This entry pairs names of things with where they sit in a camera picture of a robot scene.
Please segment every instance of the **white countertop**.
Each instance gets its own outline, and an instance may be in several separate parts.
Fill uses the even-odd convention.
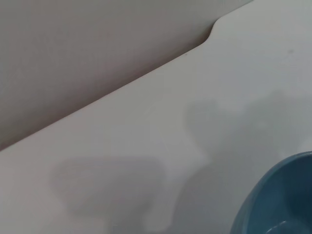
[[[255,0],[203,45],[0,152],[0,232],[227,233],[261,176],[312,148],[311,11]]]

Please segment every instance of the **bowl rim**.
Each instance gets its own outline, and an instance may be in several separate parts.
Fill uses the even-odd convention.
[[[246,212],[244,215],[244,220],[242,223],[242,233],[243,234],[247,234],[247,228],[248,228],[248,223],[249,223],[251,211],[253,210],[254,205],[255,205],[255,201],[258,198],[260,191],[262,190],[262,188],[264,187],[266,182],[282,167],[288,165],[289,163],[291,163],[295,160],[298,160],[298,159],[301,159],[304,157],[311,157],[311,156],[312,156],[312,151],[307,151],[307,152],[302,152],[302,153],[292,155],[292,156],[287,157],[286,159],[280,161],[279,163],[275,164],[271,169],[269,169],[264,174],[264,176],[259,180],[259,182],[255,185],[255,187],[252,189],[252,191],[248,195],[248,196],[251,196],[251,201],[250,201],[250,205],[246,209]]]

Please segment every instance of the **white surface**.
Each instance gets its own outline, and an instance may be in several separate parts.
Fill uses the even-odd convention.
[[[200,47],[0,153],[6,234],[224,233],[311,149],[312,3],[256,0]]]
[[[250,0],[1,0],[0,150],[201,44]]]

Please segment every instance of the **white wall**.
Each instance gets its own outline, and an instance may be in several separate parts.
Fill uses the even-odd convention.
[[[249,1],[2,0],[0,149],[194,48]]]

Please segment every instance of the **blue bowl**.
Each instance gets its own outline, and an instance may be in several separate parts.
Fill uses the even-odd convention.
[[[261,178],[231,234],[312,234],[312,152],[281,161]]]

